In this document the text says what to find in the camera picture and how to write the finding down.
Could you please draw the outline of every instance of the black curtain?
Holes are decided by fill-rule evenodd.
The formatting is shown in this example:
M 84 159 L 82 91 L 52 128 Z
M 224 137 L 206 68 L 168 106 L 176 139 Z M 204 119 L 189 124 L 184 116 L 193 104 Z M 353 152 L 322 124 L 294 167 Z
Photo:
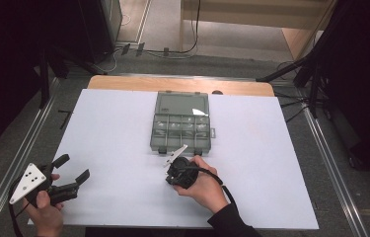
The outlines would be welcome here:
M 37 36 L 26 11 L 40 5 L 30 4 L 0 0 L 0 135 L 40 86 Z
M 359 138 L 351 155 L 370 168 L 370 0 L 340 3 L 349 10 L 321 54 L 326 91 Z

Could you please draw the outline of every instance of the metal frame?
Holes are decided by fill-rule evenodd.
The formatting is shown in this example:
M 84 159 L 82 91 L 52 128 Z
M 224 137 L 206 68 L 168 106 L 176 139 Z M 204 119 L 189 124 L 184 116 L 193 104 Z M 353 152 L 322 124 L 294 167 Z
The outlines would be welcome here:
M 299 90 L 298 93 L 300 96 L 305 96 Z M 319 120 L 317 118 L 313 118 L 309 109 L 304 110 L 304 115 L 317 142 L 324 164 L 326 165 L 330 179 L 332 180 L 335 193 L 338 196 L 338 200 L 340 201 L 353 235 L 355 237 L 368 237 L 369 234 L 360 216 L 359 210 L 347 188 L 340 170 L 337 167 L 333 154 L 327 144 L 323 131 L 321 130 Z
M 35 117 L 34 122 L 28 130 L 21 146 L 19 147 L 18 152 L 15 155 L 15 158 L 13 158 L 13 161 L 9 166 L 6 175 L 0 183 L 0 212 L 3 206 L 6 204 L 7 193 L 12 182 L 21 174 L 21 171 L 26 164 L 31 149 L 34 146 L 35 141 L 37 140 L 37 136 L 39 135 L 40 130 L 42 129 L 42 126 L 49 114 L 49 111 L 52 108 L 55 99 L 54 95 L 58 88 L 59 79 L 55 77 L 52 81 L 52 84 L 50 85 L 51 96 L 48 103 L 45 104 L 42 110 L 39 110 L 37 112 L 37 116 Z
M 143 74 L 118 74 L 123 76 L 143 76 Z M 248 78 L 227 78 L 227 77 L 203 77 L 203 76 L 168 76 L 168 75 L 145 75 L 147 77 L 163 77 L 163 78 L 185 78 L 185 79 L 205 79 L 205 80 L 232 80 L 232 81 L 255 81 L 254 79 Z M 25 139 L 23 140 L 15 158 L 13 159 L 5 177 L 0 183 L 0 212 L 6 202 L 6 193 L 10 188 L 10 184 L 16 177 L 21 173 L 24 167 L 30 151 L 35 144 L 38 134 L 49 114 L 50 109 L 55 100 L 55 92 L 59 88 L 59 80 L 54 78 L 51 84 L 51 97 L 49 102 L 45 107 L 38 111 L 37 116 L 34 119 L 32 126 L 30 127 Z M 300 90 L 298 90 L 299 95 L 305 96 Z M 350 225 L 352 233 L 356 237 L 368 237 L 369 234 L 360 216 L 359 210 L 348 191 L 347 185 L 339 171 L 336 162 L 334 160 L 333 154 L 327 144 L 326 138 L 321 130 L 319 120 L 313 118 L 309 110 L 304 111 L 304 115 L 307 119 L 308 125 L 314 135 L 317 145 L 320 149 L 321 155 L 323 157 L 326 168 L 329 172 L 330 178 L 333 182 L 333 187 L 340 201 L 341 207 Z

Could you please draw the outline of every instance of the black cable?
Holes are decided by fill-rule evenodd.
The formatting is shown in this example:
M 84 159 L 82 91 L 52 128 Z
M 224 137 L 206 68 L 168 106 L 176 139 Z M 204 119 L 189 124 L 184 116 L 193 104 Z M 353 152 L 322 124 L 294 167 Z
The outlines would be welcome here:
M 199 3 L 198 3 L 198 6 L 197 6 L 197 15 L 196 15 L 196 39 L 194 41 L 194 44 L 193 46 L 186 50 L 186 51 L 169 51 L 171 53 L 188 53 L 190 51 L 192 51 L 196 45 L 197 45 L 197 40 L 198 40 L 198 28 L 199 28 L 199 15 L 200 15 L 200 0 L 199 0 Z M 143 51 L 147 51 L 147 52 L 160 52 L 160 53 L 164 53 L 164 51 L 160 51 L 160 50 L 143 50 Z
M 298 113 L 296 113 L 294 116 L 292 116 L 291 118 L 288 118 L 286 120 L 286 122 L 290 122 L 291 120 L 293 120 L 295 117 L 297 117 L 299 114 L 301 114 L 301 112 L 303 112 L 305 109 L 307 109 L 309 106 L 306 106 L 306 107 L 303 107 Z
M 291 102 L 291 103 L 283 104 L 283 105 L 280 105 L 280 108 L 285 108 L 285 107 L 288 107 L 288 106 L 293 106 L 293 105 L 296 105 L 298 103 L 303 103 L 303 102 L 305 102 L 305 101 L 302 100 L 302 101 L 296 101 L 296 102 Z
M 180 170 L 197 170 L 197 171 L 200 171 L 200 172 L 203 172 L 203 173 L 206 173 L 208 175 L 210 175 L 212 178 L 214 178 L 216 180 L 216 182 L 218 182 L 218 184 L 221 186 L 222 190 L 224 190 L 225 194 L 227 195 L 228 199 L 230 200 L 230 202 L 236 207 L 237 211 L 238 211 L 238 208 L 237 208 L 237 203 L 236 201 L 234 200 L 233 196 L 231 195 L 230 191 L 228 190 L 228 188 L 224 185 L 224 182 L 222 182 L 221 179 L 219 179 L 219 177 L 215 174 L 213 174 L 212 172 L 210 172 L 209 170 L 206 170 L 204 168 L 200 168 L 200 167 L 191 167 L 191 166 L 186 166 L 186 167 L 183 167 L 183 168 L 180 168 Z
M 7 200 L 8 200 L 8 206 L 9 206 L 9 212 L 10 212 L 10 217 L 12 219 L 12 225 L 13 225 L 13 230 L 16 234 L 17 237 L 23 237 L 23 234 L 21 232 L 21 229 L 19 228 L 19 225 L 18 225 L 18 221 L 16 220 L 16 215 L 15 215 L 15 210 L 13 208 L 13 205 L 9 203 L 10 201 L 10 198 L 12 197 L 12 194 L 13 194 L 13 190 L 15 189 L 16 185 L 19 184 L 19 182 L 21 181 L 22 179 L 22 176 L 18 177 L 11 185 L 10 189 L 9 189 L 9 193 L 8 193 L 8 196 L 7 196 Z
M 276 95 L 276 97 L 290 98 L 290 99 L 297 99 L 297 100 L 308 99 L 308 97 L 288 96 L 288 95 L 280 93 L 280 92 L 273 92 L 273 93 Z
M 24 206 L 24 208 L 21 209 L 21 211 L 19 211 L 17 214 L 16 214 L 16 218 L 18 218 L 19 215 L 21 215 L 24 210 L 28 207 L 28 205 L 30 205 L 32 203 L 32 201 L 34 200 L 35 197 L 32 197 L 32 199 L 28 200 L 28 203 Z

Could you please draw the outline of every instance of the black sleeve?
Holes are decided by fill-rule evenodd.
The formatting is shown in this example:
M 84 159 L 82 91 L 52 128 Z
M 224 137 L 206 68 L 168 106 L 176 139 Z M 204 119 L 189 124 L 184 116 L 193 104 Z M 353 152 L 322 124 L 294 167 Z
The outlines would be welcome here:
M 236 207 L 228 204 L 216 212 L 208 223 L 221 237 L 260 237 L 261 235 L 241 219 Z

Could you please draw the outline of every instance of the white bracket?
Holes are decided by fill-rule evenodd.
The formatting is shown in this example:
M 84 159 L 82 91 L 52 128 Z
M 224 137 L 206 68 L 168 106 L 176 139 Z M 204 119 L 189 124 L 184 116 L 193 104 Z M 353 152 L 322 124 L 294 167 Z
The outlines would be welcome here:
M 28 165 L 9 203 L 14 204 L 46 180 L 46 176 L 33 163 Z
M 178 150 L 172 152 L 172 154 L 170 155 L 170 159 L 166 161 L 166 163 L 164 164 L 164 167 L 167 167 L 168 165 L 172 164 L 173 161 L 176 158 L 178 158 L 185 151 L 186 148 L 187 148 L 187 145 L 184 144 L 184 146 L 182 146 Z

